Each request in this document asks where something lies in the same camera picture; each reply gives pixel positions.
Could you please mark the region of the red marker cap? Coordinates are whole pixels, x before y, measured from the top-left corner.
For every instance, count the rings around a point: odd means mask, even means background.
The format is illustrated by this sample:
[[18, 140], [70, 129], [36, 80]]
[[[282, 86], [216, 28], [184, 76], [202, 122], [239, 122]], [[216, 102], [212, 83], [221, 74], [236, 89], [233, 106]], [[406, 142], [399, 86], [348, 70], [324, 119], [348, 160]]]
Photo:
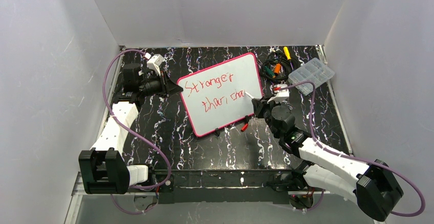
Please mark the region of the red marker cap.
[[243, 127], [241, 128], [241, 132], [244, 132], [244, 131], [248, 128], [248, 126], [249, 126], [249, 124], [248, 124], [248, 123], [245, 123], [245, 124], [243, 125]]

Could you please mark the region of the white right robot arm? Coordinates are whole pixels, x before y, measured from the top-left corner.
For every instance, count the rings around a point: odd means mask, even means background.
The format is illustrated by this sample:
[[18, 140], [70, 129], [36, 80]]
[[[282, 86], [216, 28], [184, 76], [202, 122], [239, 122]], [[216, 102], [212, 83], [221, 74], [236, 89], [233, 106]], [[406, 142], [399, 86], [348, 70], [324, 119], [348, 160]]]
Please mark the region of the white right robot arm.
[[264, 119], [280, 147], [302, 160], [290, 175], [281, 177], [289, 185], [328, 190], [355, 203], [370, 218], [385, 221], [404, 192], [386, 163], [364, 163], [321, 142], [295, 125], [287, 106], [266, 98], [252, 99], [254, 115]]

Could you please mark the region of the pink framed whiteboard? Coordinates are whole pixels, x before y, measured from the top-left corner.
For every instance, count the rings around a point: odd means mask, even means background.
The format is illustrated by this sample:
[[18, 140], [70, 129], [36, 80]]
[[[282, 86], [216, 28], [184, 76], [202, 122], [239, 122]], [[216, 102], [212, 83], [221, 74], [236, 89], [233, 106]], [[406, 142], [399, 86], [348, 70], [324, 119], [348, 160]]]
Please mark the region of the pink framed whiteboard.
[[253, 114], [251, 99], [263, 96], [256, 56], [246, 53], [178, 79], [193, 133], [203, 137]]

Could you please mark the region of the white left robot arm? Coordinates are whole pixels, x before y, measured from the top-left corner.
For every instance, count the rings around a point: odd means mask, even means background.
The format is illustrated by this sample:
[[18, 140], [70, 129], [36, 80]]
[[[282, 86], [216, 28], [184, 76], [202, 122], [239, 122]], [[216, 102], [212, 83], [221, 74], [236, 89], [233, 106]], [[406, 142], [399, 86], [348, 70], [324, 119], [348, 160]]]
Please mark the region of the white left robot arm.
[[129, 188], [145, 190], [164, 184], [152, 178], [147, 164], [128, 166], [122, 157], [123, 146], [145, 97], [169, 97], [183, 88], [170, 80], [165, 71], [143, 72], [138, 63], [125, 65], [122, 76], [122, 90], [113, 98], [112, 113], [100, 137], [78, 158], [87, 194], [125, 194]]

